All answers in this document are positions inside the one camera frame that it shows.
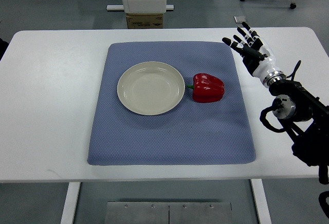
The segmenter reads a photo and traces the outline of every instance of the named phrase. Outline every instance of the metal plate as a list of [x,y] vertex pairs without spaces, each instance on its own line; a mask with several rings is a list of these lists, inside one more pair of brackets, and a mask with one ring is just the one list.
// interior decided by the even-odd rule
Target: metal plate
[[232,224],[227,202],[171,202],[170,224]]
[[167,202],[108,202],[105,224],[168,224]]
[[242,24],[242,22],[247,22],[245,16],[234,16],[234,20],[236,24]]
[[105,224],[232,224],[229,202],[108,202]]

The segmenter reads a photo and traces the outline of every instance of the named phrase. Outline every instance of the cardboard box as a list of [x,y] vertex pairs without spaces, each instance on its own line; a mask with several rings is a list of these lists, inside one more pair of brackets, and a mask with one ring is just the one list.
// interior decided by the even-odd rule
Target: cardboard box
[[156,14],[127,14],[128,29],[162,29],[163,13]]

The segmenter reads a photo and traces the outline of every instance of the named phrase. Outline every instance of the robotic arm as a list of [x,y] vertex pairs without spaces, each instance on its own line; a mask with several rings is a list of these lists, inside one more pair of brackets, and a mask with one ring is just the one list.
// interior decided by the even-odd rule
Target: robotic arm
[[[242,56],[249,73],[259,78],[275,96],[272,105],[261,112],[261,122],[273,132],[287,132],[294,142],[293,155],[308,166],[319,166],[319,181],[328,184],[329,106],[324,106],[318,97],[312,96],[301,83],[294,81],[300,61],[294,72],[286,76],[276,66],[276,57],[265,41],[248,24],[243,22],[242,25],[248,31],[246,33],[242,28],[237,29],[243,40],[234,35],[235,41],[223,38],[223,42]],[[267,121],[266,115],[270,111],[282,128],[275,128]],[[313,122],[305,131],[296,124],[310,119]]]

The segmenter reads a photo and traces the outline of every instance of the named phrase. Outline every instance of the robot finger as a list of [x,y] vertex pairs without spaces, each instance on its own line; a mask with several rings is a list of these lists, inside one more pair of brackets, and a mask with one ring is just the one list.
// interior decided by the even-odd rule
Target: robot finger
[[253,45],[253,39],[251,36],[247,35],[243,29],[240,27],[237,28],[237,31],[243,36],[243,38],[247,41],[249,47]]
[[265,58],[264,55],[259,53],[257,50],[250,48],[247,44],[237,43],[229,38],[222,38],[222,41],[236,52],[238,52],[240,55],[250,57],[250,60],[259,62]]
[[242,26],[248,30],[248,33],[252,37],[253,41],[255,41],[257,38],[259,38],[259,35],[256,31],[254,31],[246,22],[242,22]]
[[243,41],[240,37],[238,37],[237,35],[234,35],[233,38],[238,42],[238,43],[242,43],[242,44],[247,44],[245,41]]

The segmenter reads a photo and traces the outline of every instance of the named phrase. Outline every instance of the white plate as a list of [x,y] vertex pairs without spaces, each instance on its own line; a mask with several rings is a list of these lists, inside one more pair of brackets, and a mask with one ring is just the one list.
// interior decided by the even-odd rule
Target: white plate
[[121,103],[140,115],[159,115],[173,109],[185,91],[184,79],[162,62],[139,63],[121,76],[117,93]]

